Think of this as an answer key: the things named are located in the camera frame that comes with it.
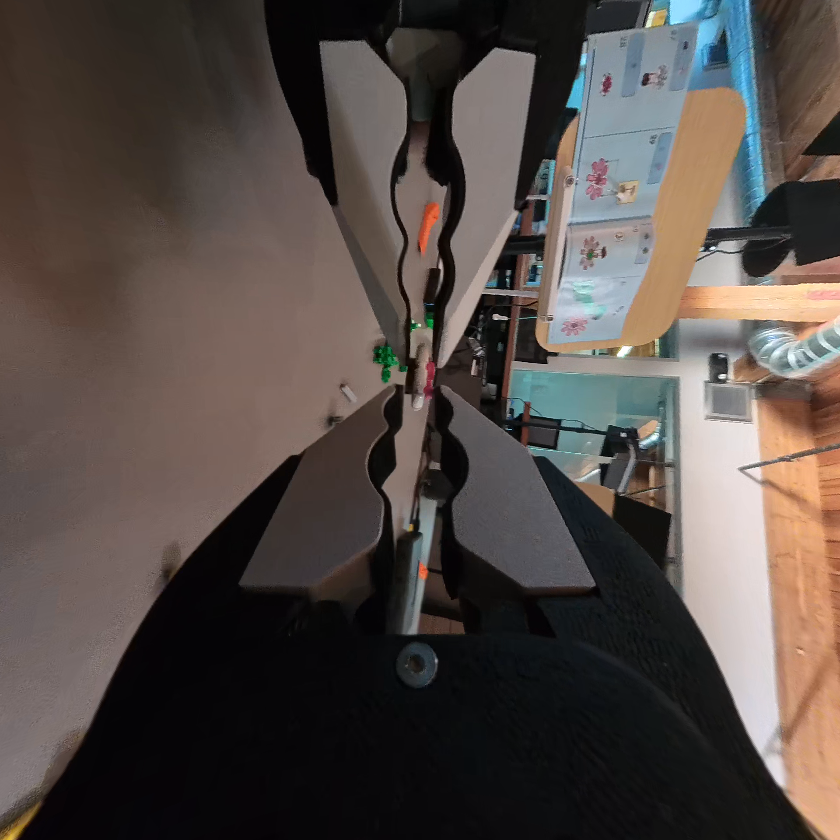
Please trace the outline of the beige round wheel brick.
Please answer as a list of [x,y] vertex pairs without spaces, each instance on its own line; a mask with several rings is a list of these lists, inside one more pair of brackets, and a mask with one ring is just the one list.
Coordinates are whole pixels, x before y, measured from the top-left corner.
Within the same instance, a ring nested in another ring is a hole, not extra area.
[[411,406],[415,412],[420,412],[426,404],[424,400],[424,367],[426,362],[429,361],[435,363],[433,345],[430,340],[422,340],[415,348],[412,363]]

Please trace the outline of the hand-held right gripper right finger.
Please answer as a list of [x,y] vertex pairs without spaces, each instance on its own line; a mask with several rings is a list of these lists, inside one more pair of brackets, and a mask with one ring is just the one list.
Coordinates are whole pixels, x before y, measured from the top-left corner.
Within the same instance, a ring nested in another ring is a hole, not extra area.
[[445,385],[434,394],[441,437],[444,585],[473,603],[582,595],[595,581],[534,457]]

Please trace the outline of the metal ceiling rod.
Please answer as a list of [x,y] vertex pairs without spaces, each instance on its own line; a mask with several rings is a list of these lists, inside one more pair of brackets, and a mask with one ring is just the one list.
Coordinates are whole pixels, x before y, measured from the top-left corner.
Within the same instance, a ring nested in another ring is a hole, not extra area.
[[741,465],[737,468],[737,470],[738,473],[740,473],[742,476],[750,477],[751,480],[754,480],[755,483],[757,483],[761,487],[765,487],[767,486],[767,482],[764,478],[755,478],[755,476],[752,475],[752,473],[756,470],[763,470],[772,466],[789,465],[799,460],[808,459],[819,455],[827,455],[838,450],[839,443],[829,444],[821,447],[813,447],[799,450],[786,455],[780,455],[775,458],[769,458],[761,461],[755,461],[747,465]]

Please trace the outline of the silver spiral air duct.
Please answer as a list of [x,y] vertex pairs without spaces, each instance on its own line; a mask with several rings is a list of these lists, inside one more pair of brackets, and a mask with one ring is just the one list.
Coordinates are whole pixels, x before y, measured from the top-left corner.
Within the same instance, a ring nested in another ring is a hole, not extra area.
[[746,114],[735,169],[743,217],[748,219],[758,210],[769,192],[769,165],[763,140],[759,51],[751,3],[723,1],[721,12],[728,40],[731,87],[741,97]]
[[839,362],[839,317],[799,338],[786,322],[754,322],[747,341],[758,366],[786,380],[811,380]]

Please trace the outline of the wooden support column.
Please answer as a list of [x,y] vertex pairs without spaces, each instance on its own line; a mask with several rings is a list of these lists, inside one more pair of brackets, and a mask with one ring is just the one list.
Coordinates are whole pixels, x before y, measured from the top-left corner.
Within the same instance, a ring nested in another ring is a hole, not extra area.
[[839,314],[839,284],[688,287],[676,319],[822,323]]

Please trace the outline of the tan black hanging sign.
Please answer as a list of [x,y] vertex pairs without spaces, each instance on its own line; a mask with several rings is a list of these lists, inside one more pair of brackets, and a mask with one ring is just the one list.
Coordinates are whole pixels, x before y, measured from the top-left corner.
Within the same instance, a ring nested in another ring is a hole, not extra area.
[[588,482],[575,485],[588,498],[621,526],[645,552],[665,571],[669,561],[669,538],[672,515],[659,508],[636,500],[634,497],[617,495],[613,490]]

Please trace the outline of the wall vent grille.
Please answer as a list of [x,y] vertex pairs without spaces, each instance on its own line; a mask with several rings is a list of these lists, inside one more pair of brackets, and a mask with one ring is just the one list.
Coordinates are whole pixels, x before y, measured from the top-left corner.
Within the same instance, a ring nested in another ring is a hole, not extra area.
[[753,423],[751,384],[707,381],[703,387],[703,417],[706,421]]

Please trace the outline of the grey desk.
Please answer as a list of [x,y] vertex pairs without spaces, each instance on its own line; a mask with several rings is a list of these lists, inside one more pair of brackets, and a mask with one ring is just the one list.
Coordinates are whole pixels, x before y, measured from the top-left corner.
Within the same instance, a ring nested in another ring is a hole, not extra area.
[[[264,2],[2,2],[2,818],[326,837],[351,630],[238,578],[380,331]],[[327,676],[328,653],[340,660]]]

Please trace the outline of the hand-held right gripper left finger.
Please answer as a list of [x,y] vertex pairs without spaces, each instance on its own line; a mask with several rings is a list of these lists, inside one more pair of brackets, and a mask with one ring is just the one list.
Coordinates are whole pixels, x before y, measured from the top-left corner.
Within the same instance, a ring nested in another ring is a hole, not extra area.
[[337,603],[375,593],[385,502],[371,456],[393,431],[393,400],[400,411],[399,389],[385,387],[303,452],[239,580],[244,591]]

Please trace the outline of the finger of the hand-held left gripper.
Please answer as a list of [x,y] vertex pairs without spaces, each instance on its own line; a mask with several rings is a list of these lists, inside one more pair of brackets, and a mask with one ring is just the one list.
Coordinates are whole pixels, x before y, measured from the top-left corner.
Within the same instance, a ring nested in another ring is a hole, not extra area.
[[363,40],[323,40],[319,53],[337,193],[333,214],[383,337],[398,358],[409,358],[407,235],[396,210],[408,139],[406,88]]
[[515,217],[522,146],[535,67],[529,52],[492,48],[472,69],[462,47],[435,47],[428,81],[442,105],[447,169],[429,248],[440,269],[434,299],[434,361],[442,368],[466,330]]

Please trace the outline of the black fuzzy mounted device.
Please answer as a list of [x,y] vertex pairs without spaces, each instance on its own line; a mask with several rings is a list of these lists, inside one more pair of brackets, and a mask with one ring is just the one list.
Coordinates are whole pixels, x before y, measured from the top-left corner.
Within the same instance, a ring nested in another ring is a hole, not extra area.
[[749,241],[742,251],[748,277],[771,275],[792,256],[810,266],[839,256],[839,181],[792,181],[776,186],[752,216],[752,230],[781,234]]

